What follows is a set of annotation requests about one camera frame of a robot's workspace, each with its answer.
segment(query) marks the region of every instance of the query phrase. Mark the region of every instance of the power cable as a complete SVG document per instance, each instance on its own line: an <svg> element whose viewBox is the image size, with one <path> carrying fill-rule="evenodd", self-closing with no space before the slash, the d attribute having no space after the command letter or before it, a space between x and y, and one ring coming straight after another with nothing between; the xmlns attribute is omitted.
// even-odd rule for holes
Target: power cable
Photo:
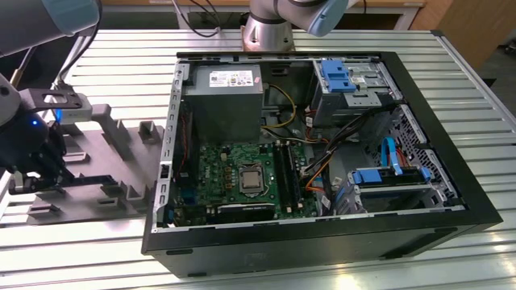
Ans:
<svg viewBox="0 0 516 290"><path fill-rule="evenodd" d="M177 5L176 0L172 0L172 3L173 3L174 8L176 8L176 13L178 13L178 16L182 18L182 21L184 21L184 23L188 25L188 27L189 27L189 29L192 30L192 32L193 32L196 35L198 35L200 37L210 38L210 37L213 37L214 35L218 34L221 28L220 28L220 18L218 18L218 13L217 13L217 11L216 11L213 5L210 4L210 1L206 0L206 2L208 2L209 6L212 7L212 9L213 9L213 11L214 11L214 13L216 13L216 15L217 15L217 22L218 22L218 27L214 28L214 32L210 33L210 34L202 34L202 33L200 33L200 32L192 27L192 25L190 25L188 19L185 18L184 14L182 14L181 9L178 8L178 5Z"/></svg>
<svg viewBox="0 0 516 290"><path fill-rule="evenodd" d="M269 84L269 87L272 87L280 91L280 93L288 98L288 101L290 102L290 105L292 105L292 116L286 122L284 122L281 124L276 124L276 125L261 126L261 128L273 129L273 128L281 128L293 122L293 120L296 119L296 104L293 102L293 98L290 97L290 95L278 86Z"/></svg>
<svg viewBox="0 0 516 290"><path fill-rule="evenodd" d="M57 89L66 89L66 87L69 87L69 85L64 82L64 75L66 74L66 72L70 70L72 66L76 64L77 60L82 57L84 53L86 52L96 36L97 36L97 33L98 33L98 29L100 29L100 22L102 20L102 3L101 3L101 0L96 0L97 2L97 7L98 7L98 22L97 22L97 25L94 26L94 31L93 31L93 34L90 35L89 37L89 40L86 42L86 45L82 47L81 51L77 53L77 55L73 57L73 59L68 62L68 64L65 65L65 67L61 69L61 71L58 72L57 74Z"/></svg>

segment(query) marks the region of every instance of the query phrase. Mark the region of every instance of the yellow wire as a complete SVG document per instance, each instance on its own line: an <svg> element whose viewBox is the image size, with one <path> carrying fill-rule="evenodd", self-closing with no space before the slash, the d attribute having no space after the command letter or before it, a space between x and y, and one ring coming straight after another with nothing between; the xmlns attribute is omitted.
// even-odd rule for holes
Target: yellow wire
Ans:
<svg viewBox="0 0 516 290"><path fill-rule="evenodd" d="M329 159L328 159L328 161L321 165L321 167L318 168L317 172L314 173L312 179L310 179L309 182L306 183L306 187L305 187L306 190L308 190L308 188L310 188L312 182L313 182L314 179L317 178L318 174L321 174L322 169L324 169L324 167L328 166L328 164L329 164L332 158L333 158L333 156L330 156Z"/></svg>
<svg viewBox="0 0 516 290"><path fill-rule="evenodd" d="M273 129L273 128L280 128L280 127L282 127L282 126L290 124L290 122L292 122L293 119L296 118L296 104L294 104L294 102L293 102L293 99L292 99L290 95L288 95L286 92L285 92L278 86L276 86L276 85L269 85L269 86L273 87L274 89L277 89L277 90L281 92L281 94L288 98L288 100L290 101L290 104L292 104L292 110L293 110L292 116L290 116L290 118L288 119L286 122L284 122L284 123L281 123L281 124L276 124L276 125L261 126L261 128Z"/></svg>

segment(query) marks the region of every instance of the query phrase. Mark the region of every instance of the wire bundle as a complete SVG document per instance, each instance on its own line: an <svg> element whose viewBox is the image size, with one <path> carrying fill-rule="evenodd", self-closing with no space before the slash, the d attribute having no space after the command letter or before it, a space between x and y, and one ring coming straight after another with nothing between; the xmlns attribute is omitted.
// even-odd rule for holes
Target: wire bundle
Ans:
<svg viewBox="0 0 516 290"><path fill-rule="evenodd" d="M405 154L402 154L402 151L400 148L396 148L396 153L400 157L401 166L410 166L409 161L406 160Z"/></svg>
<svg viewBox="0 0 516 290"><path fill-rule="evenodd" d="M386 105L381 108L373 108L365 111L360 116L357 116L334 134L332 140L328 142L328 145L324 148L324 155L320 157L313 163L310 163L306 168L305 172L310 170L313 167L321 164L318 170L316 171L314 175L309 179L309 182L306 183L305 189L309 190L312 187L312 182L314 181L316 177L321 174L324 168L328 166L333 153L336 149L338 148L338 145L345 141L348 137L350 137L364 126L365 122L368 121L369 117L376 115L377 113L386 112L393 110L397 107L397 104Z"/></svg>
<svg viewBox="0 0 516 290"><path fill-rule="evenodd" d="M293 102L293 98L278 86L270 84L269 87L277 89L280 91L280 93L288 98L288 101L290 102L290 105L292 105L292 116L286 120L286 122L284 122L281 124L261 126L261 128L264 128L264 129L273 129L273 128L281 128L284 126L288 126L293 122L293 120L296 119L296 104Z"/></svg>
<svg viewBox="0 0 516 290"><path fill-rule="evenodd" d="M306 141L318 141L318 139L312 139L310 138L310 135L309 135L309 132L312 131L312 128L310 127L306 127L306 133L305 133L305 139ZM321 141L324 143L329 143L329 140L326 138L321 138Z"/></svg>

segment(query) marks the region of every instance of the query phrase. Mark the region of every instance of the red wire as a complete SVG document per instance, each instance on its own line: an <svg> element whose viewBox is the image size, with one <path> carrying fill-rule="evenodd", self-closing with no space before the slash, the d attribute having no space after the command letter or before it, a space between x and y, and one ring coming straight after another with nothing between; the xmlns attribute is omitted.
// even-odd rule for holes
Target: red wire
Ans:
<svg viewBox="0 0 516 290"><path fill-rule="evenodd" d="M312 128L310 127L306 127L306 133L305 133L305 139L306 139L306 141L316 141L317 139L312 139L310 137L309 137L309 132L310 132L310 130L312 130ZM329 143L329 141L328 141L328 139L326 138L322 138L321 139L321 141L324 142L324 143Z"/></svg>
<svg viewBox="0 0 516 290"><path fill-rule="evenodd" d="M176 172L176 179L180 173L180 170L182 169L184 162L186 162L186 157L188 157L188 146L186 146L186 122L184 121L184 115L180 116L180 121L182 123L182 146L184 146L184 156L182 156L182 161L180 162L180 166Z"/></svg>
<svg viewBox="0 0 516 290"><path fill-rule="evenodd" d="M402 166L408 166L409 162L406 160L405 154L402 154L400 149L396 149L396 152L397 152L397 154L400 154Z"/></svg>

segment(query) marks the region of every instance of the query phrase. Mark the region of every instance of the green circuit board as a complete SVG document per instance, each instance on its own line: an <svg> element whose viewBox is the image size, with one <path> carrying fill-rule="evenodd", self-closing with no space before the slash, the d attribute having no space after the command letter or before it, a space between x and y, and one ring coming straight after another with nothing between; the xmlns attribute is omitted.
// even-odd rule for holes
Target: green circuit board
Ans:
<svg viewBox="0 0 516 290"><path fill-rule="evenodd" d="M280 206L280 192L276 183L273 147L270 144L233 144L201 146L198 163L197 205L262 202L276 205L277 219L313 217L313 198L302 199L302 208L286 213ZM304 148L290 145L298 168L306 164ZM240 193L238 170L256 166L262 169L264 191L254 197Z"/></svg>

